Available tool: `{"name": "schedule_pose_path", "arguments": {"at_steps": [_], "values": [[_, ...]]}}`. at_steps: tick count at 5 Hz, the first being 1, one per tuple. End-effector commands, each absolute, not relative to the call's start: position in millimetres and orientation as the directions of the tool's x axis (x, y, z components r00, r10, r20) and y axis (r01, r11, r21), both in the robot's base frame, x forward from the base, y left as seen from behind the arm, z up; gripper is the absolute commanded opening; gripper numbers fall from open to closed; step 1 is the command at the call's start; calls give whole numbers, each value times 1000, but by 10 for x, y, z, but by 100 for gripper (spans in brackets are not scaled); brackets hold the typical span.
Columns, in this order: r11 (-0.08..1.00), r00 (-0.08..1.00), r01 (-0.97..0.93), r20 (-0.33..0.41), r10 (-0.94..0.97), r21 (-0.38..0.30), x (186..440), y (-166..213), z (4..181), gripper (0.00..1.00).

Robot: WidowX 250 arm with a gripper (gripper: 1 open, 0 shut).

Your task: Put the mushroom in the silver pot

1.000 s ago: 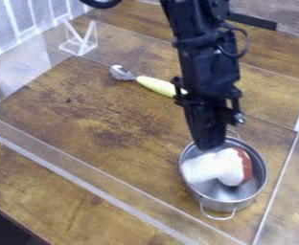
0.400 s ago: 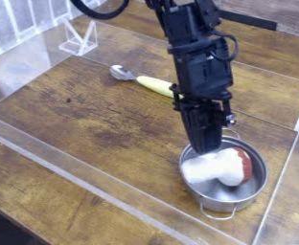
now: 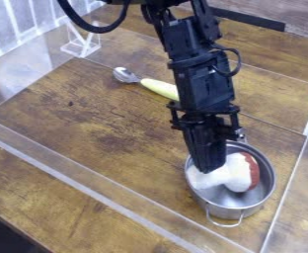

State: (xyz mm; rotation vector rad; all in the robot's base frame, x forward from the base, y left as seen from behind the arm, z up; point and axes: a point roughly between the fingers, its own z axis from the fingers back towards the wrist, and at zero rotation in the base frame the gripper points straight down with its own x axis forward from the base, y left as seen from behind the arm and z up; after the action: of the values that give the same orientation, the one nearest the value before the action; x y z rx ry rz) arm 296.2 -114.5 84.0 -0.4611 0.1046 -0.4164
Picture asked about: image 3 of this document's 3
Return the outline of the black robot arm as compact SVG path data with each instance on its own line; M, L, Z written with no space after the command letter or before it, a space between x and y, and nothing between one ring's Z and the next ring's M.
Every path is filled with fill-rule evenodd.
M230 50L216 44L218 21L205 0L145 0L141 11L173 73L178 100L167 104L171 127L182 131L196 168L209 173L225 163L226 141L240 135L240 109L232 104L232 76L240 68L229 66Z

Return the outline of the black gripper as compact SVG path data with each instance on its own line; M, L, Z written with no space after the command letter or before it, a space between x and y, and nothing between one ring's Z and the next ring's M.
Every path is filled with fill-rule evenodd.
M204 62L171 62L178 101L170 102L171 127L182 137L193 164L204 174L225 163L226 139L237 140L242 128L240 108L232 103L234 88L225 53L210 53Z

